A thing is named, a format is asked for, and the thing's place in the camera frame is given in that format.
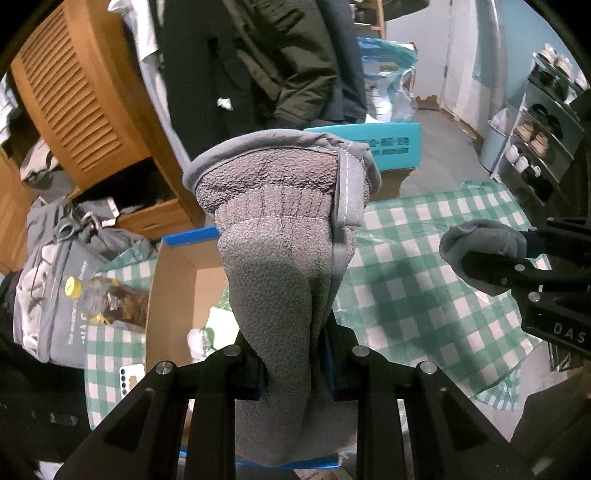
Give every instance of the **blue wall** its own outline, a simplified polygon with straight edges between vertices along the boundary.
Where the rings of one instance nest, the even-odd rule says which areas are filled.
[[[493,85],[492,30],[486,17],[485,2],[475,0],[479,19],[479,38],[473,78],[483,85]],[[540,51],[545,43],[573,63],[573,72],[579,71],[568,49],[540,15],[525,0],[497,0],[499,17],[505,32],[507,45],[507,94],[506,101],[519,107],[530,73],[532,53]]]

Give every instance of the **checkered tablecloth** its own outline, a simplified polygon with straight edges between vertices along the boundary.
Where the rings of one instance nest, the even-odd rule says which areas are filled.
[[[133,248],[104,266],[97,274],[121,283],[149,290],[156,259]],[[145,363],[145,334],[110,325],[90,324],[86,337],[86,407],[90,428],[94,429],[121,401],[119,368]]]
[[[530,223],[508,189],[466,183],[455,192],[371,202],[364,217],[335,302],[339,323],[388,360],[431,360],[469,397],[511,410],[516,367],[540,340],[521,330],[508,293],[489,297],[469,287],[439,256],[443,234],[466,220],[526,230]],[[544,257],[535,264],[549,268]]]

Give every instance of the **trash can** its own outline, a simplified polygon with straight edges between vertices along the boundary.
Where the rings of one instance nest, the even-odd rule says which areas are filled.
[[[501,157],[507,136],[493,127],[490,121],[488,124],[490,125],[489,132],[480,151],[479,160],[484,168],[492,172]]]

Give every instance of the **plastic bottle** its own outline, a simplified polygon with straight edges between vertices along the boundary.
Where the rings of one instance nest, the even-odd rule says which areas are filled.
[[[90,322],[126,322],[145,328],[148,313],[148,292],[123,285],[113,278],[93,277],[66,281],[66,295],[78,301],[82,318]]]

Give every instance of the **silver bolt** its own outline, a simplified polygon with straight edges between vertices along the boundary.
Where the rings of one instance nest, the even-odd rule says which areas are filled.
[[[223,353],[226,356],[238,356],[242,352],[242,349],[239,345],[228,345],[224,350]]]
[[[353,352],[354,356],[368,356],[369,355],[369,348],[365,345],[355,345],[351,351]]]
[[[173,365],[170,362],[160,362],[156,365],[156,373],[160,375],[169,374],[173,370]]]
[[[437,365],[429,361],[421,362],[421,370],[427,375],[433,375],[437,371]]]

